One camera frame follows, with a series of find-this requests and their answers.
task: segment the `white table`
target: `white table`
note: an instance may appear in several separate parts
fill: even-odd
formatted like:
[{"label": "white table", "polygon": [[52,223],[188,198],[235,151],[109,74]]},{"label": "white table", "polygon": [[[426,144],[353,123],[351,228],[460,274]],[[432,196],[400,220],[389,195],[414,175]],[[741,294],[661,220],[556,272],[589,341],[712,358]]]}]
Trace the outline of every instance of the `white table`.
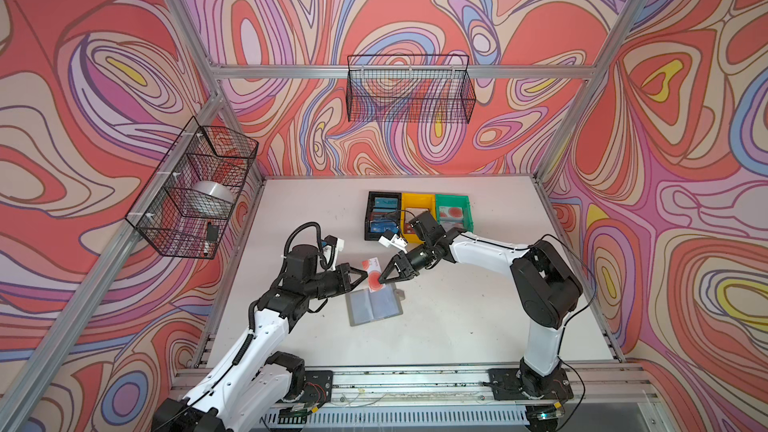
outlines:
[{"label": "white table", "polygon": [[[395,251],[362,238],[371,190],[469,196],[475,233],[487,238],[531,244],[545,233],[554,234],[531,179],[525,176],[268,180],[209,367],[246,328],[248,304],[269,288],[280,270],[287,236],[304,222],[318,222],[323,237],[330,234],[346,241],[340,263],[361,268],[362,260],[379,257],[381,266],[386,266]],[[307,229],[293,245],[314,244],[314,237],[315,229]],[[564,254],[559,245],[558,250]],[[481,364],[522,358],[530,319],[511,275],[443,261],[397,287],[406,295],[402,315],[351,327],[345,298],[335,297],[320,313],[305,314],[280,350],[304,358],[308,367]],[[586,302],[582,296],[579,307]],[[312,301],[310,307],[319,304]],[[591,310],[568,325],[561,356],[566,361],[612,359]]]}]

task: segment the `wire mesh basket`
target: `wire mesh basket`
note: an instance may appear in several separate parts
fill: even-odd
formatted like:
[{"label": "wire mesh basket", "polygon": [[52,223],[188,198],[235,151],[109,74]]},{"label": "wire mesh basket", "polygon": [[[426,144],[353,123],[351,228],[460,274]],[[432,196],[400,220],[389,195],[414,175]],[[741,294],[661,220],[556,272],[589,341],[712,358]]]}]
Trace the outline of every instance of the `wire mesh basket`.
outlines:
[{"label": "wire mesh basket", "polygon": [[201,126],[196,120],[190,124],[190,143],[158,194],[145,210],[130,212],[126,220],[160,255],[211,259],[256,161],[259,143],[226,127]]},{"label": "wire mesh basket", "polygon": [[347,57],[350,122],[469,123],[475,90],[465,54]]}]

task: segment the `psychedelic patterned wall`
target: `psychedelic patterned wall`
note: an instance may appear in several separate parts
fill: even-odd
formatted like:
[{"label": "psychedelic patterned wall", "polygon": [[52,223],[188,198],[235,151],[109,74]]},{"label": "psychedelic patterned wall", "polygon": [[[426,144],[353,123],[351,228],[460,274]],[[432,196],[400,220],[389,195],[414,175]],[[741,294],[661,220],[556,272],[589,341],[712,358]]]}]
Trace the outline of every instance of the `psychedelic patterned wall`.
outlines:
[{"label": "psychedelic patterned wall", "polygon": [[[454,53],[475,64],[591,64],[626,0],[187,0],[213,62],[346,64]],[[274,176],[528,173],[578,81],[478,80],[469,126],[350,124],[344,80],[223,84]]]},{"label": "psychedelic patterned wall", "polygon": [[[0,0],[0,393],[205,101],[162,0]],[[197,344],[237,229],[214,261],[142,242],[28,430],[146,430]]]},{"label": "psychedelic patterned wall", "polygon": [[650,0],[546,187],[682,430],[768,430],[768,0]]}]

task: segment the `plastic bin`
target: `plastic bin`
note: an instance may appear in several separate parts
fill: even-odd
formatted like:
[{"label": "plastic bin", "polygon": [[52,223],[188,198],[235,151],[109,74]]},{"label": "plastic bin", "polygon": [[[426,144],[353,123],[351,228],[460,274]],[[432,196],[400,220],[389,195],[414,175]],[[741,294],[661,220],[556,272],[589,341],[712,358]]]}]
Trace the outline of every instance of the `plastic bin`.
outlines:
[{"label": "plastic bin", "polygon": [[373,212],[373,209],[374,209],[374,203],[376,201],[376,197],[396,198],[397,209],[402,208],[402,197],[401,197],[401,194],[399,194],[398,192],[368,192],[368,206],[366,207],[366,220],[365,220],[366,227],[362,231],[363,232],[362,237],[365,240],[378,241],[379,237],[382,236],[382,234],[380,233],[371,232],[370,217],[371,217],[371,212]]},{"label": "plastic bin", "polygon": [[[402,210],[403,212],[400,212],[400,230],[405,230],[404,226],[407,222],[406,216],[408,216],[408,220],[413,219],[410,214],[406,214],[405,210],[409,207],[418,207],[418,208],[428,208],[429,213],[432,214],[433,217],[437,218],[435,215],[435,195],[434,194],[402,194]],[[423,241],[418,239],[418,236],[416,234],[405,234],[403,233],[402,236],[411,244],[422,244]]]},{"label": "plastic bin", "polygon": [[469,208],[469,197],[467,196],[444,196],[435,194],[435,203],[437,211],[437,222],[440,222],[440,207],[461,207],[464,212],[464,228],[469,232],[475,231],[475,224],[472,222],[472,211]]}]

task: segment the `green storage bin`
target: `green storage bin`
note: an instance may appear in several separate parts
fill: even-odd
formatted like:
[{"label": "green storage bin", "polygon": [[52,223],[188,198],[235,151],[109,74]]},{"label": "green storage bin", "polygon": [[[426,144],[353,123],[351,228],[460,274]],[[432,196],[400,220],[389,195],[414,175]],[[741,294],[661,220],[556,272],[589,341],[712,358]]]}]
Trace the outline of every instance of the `green storage bin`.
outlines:
[{"label": "green storage bin", "polygon": [[469,209],[469,197],[467,196],[443,196],[435,194],[435,208],[438,223],[442,224],[440,219],[440,207],[460,207],[464,215],[464,228],[470,232],[475,231],[475,224],[472,222],[472,211]]}]

